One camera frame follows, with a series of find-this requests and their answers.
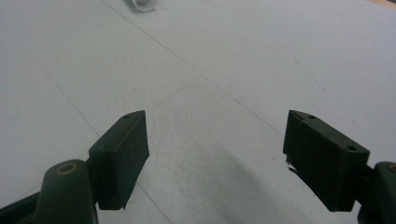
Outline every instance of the screw hole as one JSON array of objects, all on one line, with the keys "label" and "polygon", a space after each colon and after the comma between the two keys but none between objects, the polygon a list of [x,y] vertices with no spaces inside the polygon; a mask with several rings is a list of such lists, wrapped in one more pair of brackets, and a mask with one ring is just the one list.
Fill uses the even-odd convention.
[{"label": "screw hole", "polygon": [[60,166],[57,170],[56,173],[58,175],[68,175],[72,172],[74,172],[77,169],[77,166],[74,163],[67,163],[63,164]]},{"label": "screw hole", "polygon": [[348,150],[350,151],[356,151],[356,148],[353,146],[346,146]]}]

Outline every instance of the white floor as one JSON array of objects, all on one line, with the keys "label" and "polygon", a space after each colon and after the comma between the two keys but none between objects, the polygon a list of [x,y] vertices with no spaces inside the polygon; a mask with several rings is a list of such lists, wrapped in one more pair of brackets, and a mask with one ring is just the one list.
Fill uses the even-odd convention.
[{"label": "white floor", "polygon": [[288,171],[289,109],[396,161],[396,11],[369,1],[0,0],[0,19],[0,207],[141,109],[151,156],[100,223],[356,223]]}]

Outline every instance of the black plastic part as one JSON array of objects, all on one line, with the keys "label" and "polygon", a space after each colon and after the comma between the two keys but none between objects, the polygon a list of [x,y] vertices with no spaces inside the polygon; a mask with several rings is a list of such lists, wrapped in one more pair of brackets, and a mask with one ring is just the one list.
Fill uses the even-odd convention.
[{"label": "black plastic part", "polygon": [[380,162],[374,168],[373,190],[384,223],[396,223],[396,164]]},{"label": "black plastic part", "polygon": [[385,224],[384,219],[378,213],[373,213],[369,208],[362,207],[358,214],[359,224]]},{"label": "black plastic part", "polygon": [[295,173],[330,211],[352,210],[369,150],[322,120],[291,110],[283,152]]},{"label": "black plastic part", "polygon": [[35,218],[38,193],[0,209],[0,223],[31,224]]},{"label": "black plastic part", "polygon": [[146,113],[120,118],[90,149],[87,163],[101,210],[125,207],[149,157]]},{"label": "black plastic part", "polygon": [[357,182],[358,187],[356,188],[356,201],[358,201],[361,206],[364,207],[364,209],[362,209],[364,210],[362,213],[365,217],[381,217],[373,189],[374,174],[374,170],[370,166],[366,165],[365,170],[359,176]]},{"label": "black plastic part", "polygon": [[35,223],[97,223],[85,161],[71,160],[51,167],[44,176]]}]

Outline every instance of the floor tile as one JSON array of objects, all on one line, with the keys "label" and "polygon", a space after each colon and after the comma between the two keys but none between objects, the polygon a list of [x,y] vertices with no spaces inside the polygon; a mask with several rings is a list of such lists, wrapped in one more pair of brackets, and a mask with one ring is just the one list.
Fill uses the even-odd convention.
[{"label": "floor tile", "polygon": [[3,1],[0,14],[99,134],[199,76],[101,1]]},{"label": "floor tile", "polygon": [[280,133],[288,110],[302,110],[372,150],[371,164],[396,158],[393,11],[357,0],[168,0],[134,13],[104,1]]},{"label": "floor tile", "polygon": [[52,165],[97,135],[0,22],[0,207],[37,186]]}]

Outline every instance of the white object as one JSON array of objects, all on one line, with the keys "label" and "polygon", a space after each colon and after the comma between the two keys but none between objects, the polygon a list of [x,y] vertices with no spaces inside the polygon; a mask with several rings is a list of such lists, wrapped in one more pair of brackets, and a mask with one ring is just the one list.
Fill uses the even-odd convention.
[{"label": "white object", "polygon": [[139,11],[148,12],[155,8],[157,0],[132,0]]}]

